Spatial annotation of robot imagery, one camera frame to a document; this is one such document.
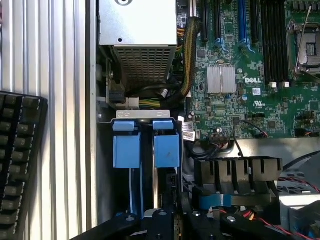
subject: metal frame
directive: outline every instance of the metal frame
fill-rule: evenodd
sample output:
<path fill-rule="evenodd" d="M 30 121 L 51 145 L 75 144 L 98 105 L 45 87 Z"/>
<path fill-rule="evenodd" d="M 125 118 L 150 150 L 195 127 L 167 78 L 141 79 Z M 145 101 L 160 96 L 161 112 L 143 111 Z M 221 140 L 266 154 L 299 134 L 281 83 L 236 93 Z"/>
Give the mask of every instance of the metal frame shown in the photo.
<path fill-rule="evenodd" d="M 2 12 L 0 89 L 49 101 L 25 239 L 70 239 L 97 224 L 96 180 L 90 177 L 96 169 L 96 1 L 2 0 Z M 94 83 L 89 99 L 88 16 Z"/>

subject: blue plastic tab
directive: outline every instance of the blue plastic tab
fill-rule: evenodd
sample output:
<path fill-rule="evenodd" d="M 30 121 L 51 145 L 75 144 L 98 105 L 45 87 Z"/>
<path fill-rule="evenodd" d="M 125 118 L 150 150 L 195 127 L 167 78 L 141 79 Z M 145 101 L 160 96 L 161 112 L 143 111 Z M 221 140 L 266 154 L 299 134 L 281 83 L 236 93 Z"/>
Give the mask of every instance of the blue plastic tab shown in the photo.
<path fill-rule="evenodd" d="M 135 130 L 134 121 L 116 121 L 112 126 L 115 132 L 133 132 Z"/>
<path fill-rule="evenodd" d="M 199 197 L 199 207 L 202 210 L 209 210 L 211 207 L 232 207 L 232 195 L 212 194 Z"/>
<path fill-rule="evenodd" d="M 179 135 L 155 136 L 154 158 L 156 168 L 180 167 Z"/>
<path fill-rule="evenodd" d="M 172 120 L 157 120 L 152 123 L 154 130 L 173 130 L 174 123 Z"/>
<path fill-rule="evenodd" d="M 138 169 L 141 163 L 140 133 L 137 136 L 113 137 L 113 167 Z"/>

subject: green circuit board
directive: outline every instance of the green circuit board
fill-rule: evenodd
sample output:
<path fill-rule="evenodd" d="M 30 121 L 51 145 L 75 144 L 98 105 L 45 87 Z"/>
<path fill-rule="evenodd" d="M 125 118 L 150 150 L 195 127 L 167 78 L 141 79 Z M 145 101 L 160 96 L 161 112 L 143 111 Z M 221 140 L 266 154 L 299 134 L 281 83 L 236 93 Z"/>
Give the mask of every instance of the green circuit board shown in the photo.
<path fill-rule="evenodd" d="M 221 34 L 228 52 L 214 44 L 214 13 L 209 11 L 208 42 L 198 37 L 196 76 L 191 89 L 191 111 L 196 139 L 228 139 L 232 137 L 233 122 L 247 119 L 267 132 L 269 138 L 318 137 L 320 131 L 320 89 L 318 83 L 306 76 L 295 77 L 290 58 L 290 87 L 272 88 L 265 84 L 262 37 L 252 50 L 239 47 L 238 4 L 226 5 L 221 1 Z M 292 4 L 303 1 L 287 1 L 285 21 L 304 24 L 307 13 L 292 11 Z M 247 4 L 247 32 L 250 36 L 250 11 Z M 311 12 L 308 22 L 320 23 L 320 11 Z M 288 34 L 288 55 L 296 56 L 298 49 L 294 35 Z M 207 67 L 220 64 L 234 66 L 236 92 L 209 94 L 207 92 Z M 246 82 L 245 78 L 254 79 Z M 239 139 L 257 138 L 258 132 L 251 127 L 237 127 Z"/>

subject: black ram slot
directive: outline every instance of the black ram slot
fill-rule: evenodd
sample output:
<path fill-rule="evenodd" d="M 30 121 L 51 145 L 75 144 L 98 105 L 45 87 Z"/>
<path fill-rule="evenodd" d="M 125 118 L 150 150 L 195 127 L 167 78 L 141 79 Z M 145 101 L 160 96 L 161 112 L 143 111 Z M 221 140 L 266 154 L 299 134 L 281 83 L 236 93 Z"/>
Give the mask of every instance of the black ram slot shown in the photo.
<path fill-rule="evenodd" d="M 289 81 L 284 0 L 263 0 L 261 22 L 265 83 Z"/>
<path fill-rule="evenodd" d="M 209 41 L 209 6 L 207 0 L 202 0 L 202 35 L 201 39 L 204 44 Z"/>
<path fill-rule="evenodd" d="M 220 13 L 220 0 L 213 0 L 213 25 L 214 25 L 214 38 L 220 39 L 221 34 L 221 13 Z"/>
<path fill-rule="evenodd" d="M 259 11 L 257 0 L 250 1 L 251 42 L 259 42 Z"/>

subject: pcie slot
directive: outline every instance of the pcie slot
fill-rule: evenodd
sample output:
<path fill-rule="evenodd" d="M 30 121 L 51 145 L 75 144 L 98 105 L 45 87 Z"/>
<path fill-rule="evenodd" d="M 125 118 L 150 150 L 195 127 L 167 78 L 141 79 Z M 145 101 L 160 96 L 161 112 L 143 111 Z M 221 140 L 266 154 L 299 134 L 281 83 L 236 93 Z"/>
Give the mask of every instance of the pcie slot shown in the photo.
<path fill-rule="evenodd" d="M 202 42 L 206 44 L 209 41 L 209 6 L 207 0 L 202 0 Z"/>
<path fill-rule="evenodd" d="M 250 52 L 254 53 L 251 48 L 251 41 L 247 35 L 246 10 L 246 0 L 238 0 L 239 46 L 242 48 L 247 48 Z"/>
<path fill-rule="evenodd" d="M 213 0 L 214 44 L 216 47 L 221 48 L 225 52 L 228 52 L 226 49 L 225 40 L 222 37 L 220 7 L 221 1 Z"/>
<path fill-rule="evenodd" d="M 250 0 L 251 42 L 259 42 L 259 11 L 258 1 Z"/>
<path fill-rule="evenodd" d="M 261 1 L 264 81 L 289 82 L 285 1 Z"/>

